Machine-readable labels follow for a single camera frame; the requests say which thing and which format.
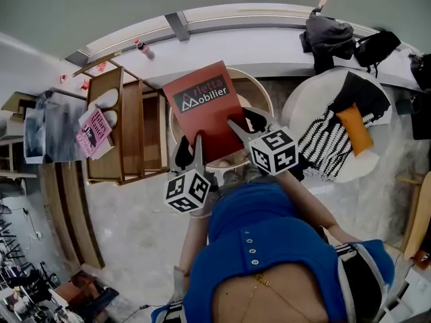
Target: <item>gray floor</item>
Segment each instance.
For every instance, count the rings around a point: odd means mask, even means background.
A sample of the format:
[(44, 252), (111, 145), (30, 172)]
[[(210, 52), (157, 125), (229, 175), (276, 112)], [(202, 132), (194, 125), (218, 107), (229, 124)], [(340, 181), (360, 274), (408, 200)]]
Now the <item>gray floor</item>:
[[(273, 100), (276, 117), (300, 82), (302, 79), (262, 81)], [(392, 100), (403, 94), (390, 87), (386, 90)], [(411, 188), (395, 181), (395, 176), (412, 170), (427, 172), (429, 142), (414, 141), (409, 117), (397, 116), (395, 110), (390, 130), (388, 149), (371, 174), (346, 184), (316, 185), (310, 181), (306, 185), (348, 232), (365, 240), (380, 238), (387, 243), (387, 250), (397, 262), (397, 281), (392, 291), (395, 293), (409, 263), (398, 257), (399, 252), (391, 245), (401, 241), (411, 193)], [(86, 187), (94, 231), (106, 263), (101, 271), (86, 270), (120, 292), (109, 307), (118, 321), (140, 305), (163, 305), (172, 295), (172, 269), (180, 256), (188, 217), (177, 215), (163, 204), (165, 181), (166, 175), (160, 175), (118, 188), (109, 183)], [(28, 258), (32, 262), (49, 259), (53, 270), (61, 274), (64, 270), (47, 229), (40, 193), (8, 199), (7, 204), (31, 208), (36, 229), (44, 238), (41, 242), (31, 241)], [(20, 243), (27, 245), (31, 225), (29, 228), (21, 211), (14, 211), (11, 219), (14, 227), (24, 231), (19, 231)], [(128, 322), (150, 322), (150, 312), (137, 312)]]

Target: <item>white cube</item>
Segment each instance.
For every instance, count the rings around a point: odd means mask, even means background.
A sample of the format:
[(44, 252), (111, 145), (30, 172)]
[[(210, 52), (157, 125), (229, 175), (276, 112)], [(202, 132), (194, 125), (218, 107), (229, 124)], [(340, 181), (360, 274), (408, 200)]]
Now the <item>white cube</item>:
[(287, 127), (253, 139), (248, 149), (253, 163), (273, 176), (298, 164), (298, 146)]
[(179, 213), (203, 208), (209, 192), (209, 181), (193, 169), (165, 184), (164, 202)]

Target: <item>red folder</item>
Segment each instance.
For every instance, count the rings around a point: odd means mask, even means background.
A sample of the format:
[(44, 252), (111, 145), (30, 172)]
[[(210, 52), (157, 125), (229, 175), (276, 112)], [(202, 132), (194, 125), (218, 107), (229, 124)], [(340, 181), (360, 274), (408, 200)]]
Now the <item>red folder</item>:
[(230, 118), (248, 130), (223, 61), (172, 81), (163, 86), (163, 91), (192, 146), (197, 133), (201, 133), (205, 163), (244, 148), (227, 123)]

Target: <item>black and white striped blanket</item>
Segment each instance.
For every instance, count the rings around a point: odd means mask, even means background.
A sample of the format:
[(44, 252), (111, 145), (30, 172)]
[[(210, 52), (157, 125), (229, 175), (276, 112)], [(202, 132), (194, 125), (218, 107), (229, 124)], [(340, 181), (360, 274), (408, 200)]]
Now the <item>black and white striped blanket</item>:
[(324, 180), (336, 179), (352, 152), (347, 131), (335, 115), (356, 103), (366, 128), (374, 125), (391, 103), (375, 84), (349, 72), (336, 99), (316, 118), (299, 140), (299, 152), (311, 164), (307, 174)]

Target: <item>orange cushion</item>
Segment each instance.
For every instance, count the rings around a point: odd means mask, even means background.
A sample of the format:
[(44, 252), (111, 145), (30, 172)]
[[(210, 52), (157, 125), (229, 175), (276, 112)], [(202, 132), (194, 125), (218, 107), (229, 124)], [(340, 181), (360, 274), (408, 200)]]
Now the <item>orange cushion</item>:
[(355, 156), (372, 146), (370, 133), (366, 130), (362, 122), (362, 116), (355, 103), (349, 108), (337, 112), (336, 115), (349, 135)]

